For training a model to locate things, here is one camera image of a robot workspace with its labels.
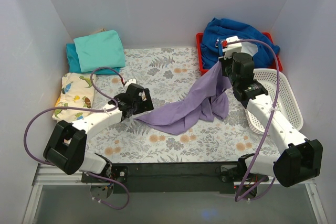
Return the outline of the purple t shirt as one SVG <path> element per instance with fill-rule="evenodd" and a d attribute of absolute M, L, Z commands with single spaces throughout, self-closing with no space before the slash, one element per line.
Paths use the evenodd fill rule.
<path fill-rule="evenodd" d="M 229 113 L 226 90 L 231 86 L 229 79 L 222 75 L 221 63 L 217 62 L 192 85 L 183 100 L 156 108 L 136 120 L 173 135 L 186 132 L 199 120 L 223 120 Z"/>

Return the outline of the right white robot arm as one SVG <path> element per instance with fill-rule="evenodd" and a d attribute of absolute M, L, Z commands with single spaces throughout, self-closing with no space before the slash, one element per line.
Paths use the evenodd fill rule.
<path fill-rule="evenodd" d="M 323 147 L 318 140 L 310 140 L 300 133 L 277 110 L 275 97 L 254 77 L 254 62 L 246 53 L 233 53 L 220 57 L 223 76 L 232 84 L 235 98 L 263 125 L 280 153 L 277 159 L 257 153 L 239 158 L 236 173 L 242 179 L 251 180 L 256 174 L 271 176 L 284 187 L 315 178 L 320 175 Z"/>

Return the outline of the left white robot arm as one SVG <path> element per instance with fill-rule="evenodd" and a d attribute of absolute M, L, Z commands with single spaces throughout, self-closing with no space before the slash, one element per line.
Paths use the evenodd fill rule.
<path fill-rule="evenodd" d="M 133 115 L 153 110 L 148 88 L 136 83 L 127 85 L 125 93 L 116 95 L 101 112 L 73 122 L 58 122 L 44 150 L 43 157 L 67 175 L 91 172 L 100 182 L 111 178 L 110 161 L 86 150 L 87 141 L 111 125 Z"/>

